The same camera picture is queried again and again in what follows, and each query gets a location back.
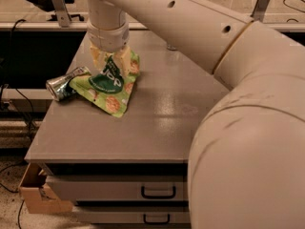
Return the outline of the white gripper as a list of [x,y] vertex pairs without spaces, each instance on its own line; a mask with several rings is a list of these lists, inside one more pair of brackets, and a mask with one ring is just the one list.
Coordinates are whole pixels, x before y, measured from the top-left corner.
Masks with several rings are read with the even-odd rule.
[[91,21],[88,21],[87,26],[94,67],[103,70],[106,65],[105,52],[115,52],[113,61],[121,74],[127,76],[131,71],[131,48],[126,46],[130,37],[129,23],[125,21],[121,27],[113,30],[99,29]]

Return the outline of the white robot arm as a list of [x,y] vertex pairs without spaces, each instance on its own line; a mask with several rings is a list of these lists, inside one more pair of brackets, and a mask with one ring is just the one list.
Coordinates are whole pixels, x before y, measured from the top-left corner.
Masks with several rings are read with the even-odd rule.
[[192,229],[305,229],[304,48],[207,0],[107,1],[176,47],[230,93],[189,154]]

